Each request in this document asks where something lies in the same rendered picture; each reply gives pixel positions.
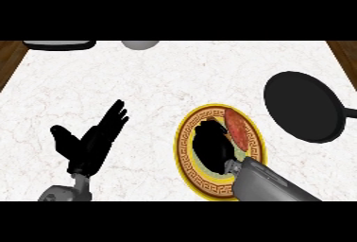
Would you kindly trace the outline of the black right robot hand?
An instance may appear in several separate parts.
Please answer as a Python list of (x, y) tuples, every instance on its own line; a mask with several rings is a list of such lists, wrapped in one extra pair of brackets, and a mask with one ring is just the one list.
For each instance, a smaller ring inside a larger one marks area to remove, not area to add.
[(202, 121), (195, 127), (192, 149), (205, 167), (220, 175), (237, 175), (242, 165), (234, 156), (234, 148), (226, 137), (227, 130), (215, 120)]

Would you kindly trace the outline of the black frying pan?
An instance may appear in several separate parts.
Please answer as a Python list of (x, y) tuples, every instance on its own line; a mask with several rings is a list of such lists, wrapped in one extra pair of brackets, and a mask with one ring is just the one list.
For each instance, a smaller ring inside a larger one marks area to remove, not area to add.
[(332, 142), (344, 132), (345, 119), (357, 119), (357, 109), (347, 108), (323, 82), (299, 72), (286, 71), (268, 79), (264, 101), (276, 124), (310, 143)]

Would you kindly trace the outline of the grey round object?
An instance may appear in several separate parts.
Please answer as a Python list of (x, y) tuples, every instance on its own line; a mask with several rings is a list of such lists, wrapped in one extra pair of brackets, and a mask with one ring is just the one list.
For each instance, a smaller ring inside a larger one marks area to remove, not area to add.
[(146, 50), (152, 48), (158, 43), (158, 41), (122, 41), (124, 46), (131, 50)]

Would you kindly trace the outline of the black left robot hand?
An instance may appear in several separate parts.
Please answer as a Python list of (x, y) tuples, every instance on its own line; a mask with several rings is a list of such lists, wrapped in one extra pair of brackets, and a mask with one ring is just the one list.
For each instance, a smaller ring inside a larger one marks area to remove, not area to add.
[(68, 159), (69, 174), (81, 174), (88, 178), (97, 173), (127, 121), (124, 101), (118, 100), (99, 124), (88, 129), (81, 139), (65, 127), (55, 125), (50, 128), (56, 151)]

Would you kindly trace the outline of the yellow patterned plate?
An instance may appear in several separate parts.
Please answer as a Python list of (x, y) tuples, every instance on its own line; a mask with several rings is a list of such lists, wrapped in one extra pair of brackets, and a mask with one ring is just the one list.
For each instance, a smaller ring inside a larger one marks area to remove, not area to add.
[(248, 138), (248, 150), (242, 151), (237, 147), (230, 134), (226, 134), (234, 147), (234, 155), (239, 160), (246, 156), (252, 157), (261, 164), (268, 163), (268, 154), (263, 134), (246, 116), (246, 114), (224, 104), (206, 104), (195, 108), (186, 115), (174, 138), (174, 157), (183, 180), (192, 191), (208, 200), (236, 200), (232, 192), (234, 176), (232, 173), (218, 175), (208, 170), (201, 163), (193, 149), (192, 139), (195, 136), (195, 127), (208, 119), (215, 120), (221, 126), (224, 124), (224, 112), (232, 109), (240, 116), (245, 123), (245, 133)]

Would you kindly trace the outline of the reddish brown croissant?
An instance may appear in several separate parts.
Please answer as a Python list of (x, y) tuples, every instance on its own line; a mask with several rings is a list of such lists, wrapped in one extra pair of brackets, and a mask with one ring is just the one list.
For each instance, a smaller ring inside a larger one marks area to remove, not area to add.
[(239, 149), (248, 151), (248, 137), (245, 131), (245, 122), (240, 114), (233, 110), (224, 111), (224, 125), (229, 130), (233, 142)]

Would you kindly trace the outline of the black flat appliance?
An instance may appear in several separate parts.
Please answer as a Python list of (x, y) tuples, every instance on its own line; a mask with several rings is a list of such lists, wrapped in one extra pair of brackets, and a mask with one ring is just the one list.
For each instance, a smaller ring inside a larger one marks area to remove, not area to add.
[(29, 49), (44, 51), (86, 50), (96, 45), (96, 41), (24, 41), (22, 43)]

